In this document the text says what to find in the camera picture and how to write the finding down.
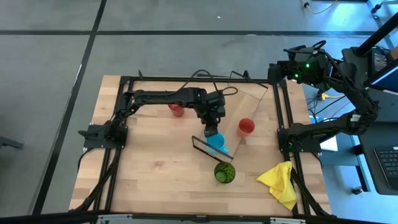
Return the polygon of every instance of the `red cup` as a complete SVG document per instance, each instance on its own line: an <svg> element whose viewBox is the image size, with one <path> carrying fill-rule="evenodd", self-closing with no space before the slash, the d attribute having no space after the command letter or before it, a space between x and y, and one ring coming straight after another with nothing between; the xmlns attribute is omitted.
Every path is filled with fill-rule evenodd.
<svg viewBox="0 0 398 224"><path fill-rule="evenodd" d="M179 105L169 105L169 108L172 110L172 113L176 117L181 117L182 115L184 115L184 108Z"/></svg>
<svg viewBox="0 0 398 224"><path fill-rule="evenodd" d="M254 121L250 118L243 118L238 125L238 136L241 138L248 137L253 131L256 125Z"/></svg>

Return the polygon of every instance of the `yellow towel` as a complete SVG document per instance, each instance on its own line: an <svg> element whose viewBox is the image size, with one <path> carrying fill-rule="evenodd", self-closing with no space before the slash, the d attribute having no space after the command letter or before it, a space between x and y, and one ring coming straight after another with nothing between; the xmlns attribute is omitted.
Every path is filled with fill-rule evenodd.
<svg viewBox="0 0 398 224"><path fill-rule="evenodd" d="M289 210L293 209L297 201L293 185L290 182L291 170L292 162L281 162L257 178L257 181L268 185L269 193Z"/></svg>

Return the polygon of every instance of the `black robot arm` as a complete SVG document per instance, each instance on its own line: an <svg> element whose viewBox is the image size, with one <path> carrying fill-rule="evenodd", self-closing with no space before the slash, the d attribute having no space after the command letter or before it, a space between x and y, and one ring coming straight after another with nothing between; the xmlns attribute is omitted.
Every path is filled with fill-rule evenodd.
<svg viewBox="0 0 398 224"><path fill-rule="evenodd" d="M205 136L218 133L217 127L225 117L223 90L207 93L202 88L181 88L177 91L127 91L123 93L113 117L104 125L91 125L87 131L79 131L85 137L85 147L121 148L126 142L126 120L144 105L177 104L194 109L202 124Z"/></svg>
<svg viewBox="0 0 398 224"><path fill-rule="evenodd" d="M352 79L356 73L353 64L333 59L321 47L323 40L312 47L304 45L284 50L289 60L271 64L268 79L271 83L279 83L283 78L305 83L322 92L334 88L345 96L355 106L355 110L344 114L338 119L328 122L303 125L294 123L289 129L280 130L280 136L285 147L290 151L305 151L303 142L318 142L327 140L344 132L351 135L364 133L377 118L377 103L373 101L365 89L355 88Z"/></svg>

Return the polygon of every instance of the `gray floor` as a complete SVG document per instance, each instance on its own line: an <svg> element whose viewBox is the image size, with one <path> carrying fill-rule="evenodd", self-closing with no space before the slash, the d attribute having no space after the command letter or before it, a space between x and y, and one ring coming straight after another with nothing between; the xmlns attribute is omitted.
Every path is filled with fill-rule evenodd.
<svg viewBox="0 0 398 224"><path fill-rule="evenodd" d="M329 2L311 3L314 10L327 5ZM0 29L91 30L99 6L100 0L74 0L67 4L61 0L35 3L0 0ZM394 7L382 8L383 11L377 13L383 22L396 12ZM313 15L302 9L299 0L108 0L99 29L372 31L377 25L366 4L359 2L339 2L329 11ZM103 75L137 75L140 69L147 76L187 77L205 68L217 75L247 69L252 77L266 77L269 63L287 58L283 48L312 45L322 39L328 41L326 50L341 58L342 48L357 46L366 37L97 36L43 212L68 209L83 145L77 131L86 129L90 122ZM393 43L398 43L397 39L393 36ZM30 212L87 40L85 35L0 35L0 135L25 143L21 151L8 147L0 150L1 217ZM379 45L386 47L384 41ZM313 92L311 87L305 87L308 98L313 97ZM346 103L342 100L335 108ZM349 109L350 105L337 115ZM327 117L334 112L331 108L322 115ZM325 169L325 182L335 215L393 222L394 217L388 209L380 209L382 220L360 209L356 212L342 209L358 207L370 211L369 207L382 208L395 198L380 199L372 195L366 198L372 202L365 204L363 199L359 200L364 196L347 195L346 189L335 184L336 178L340 183L347 181L346 176L338 175L339 169L344 167ZM349 179L346 186L355 184L352 183L354 178Z"/></svg>

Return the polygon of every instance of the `keyboard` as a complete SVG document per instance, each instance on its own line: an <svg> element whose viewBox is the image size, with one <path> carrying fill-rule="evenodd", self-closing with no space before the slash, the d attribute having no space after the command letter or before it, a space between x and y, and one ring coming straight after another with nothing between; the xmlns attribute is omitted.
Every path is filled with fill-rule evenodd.
<svg viewBox="0 0 398 224"><path fill-rule="evenodd" d="M374 149L388 186L398 190L398 147L378 147Z"/></svg>

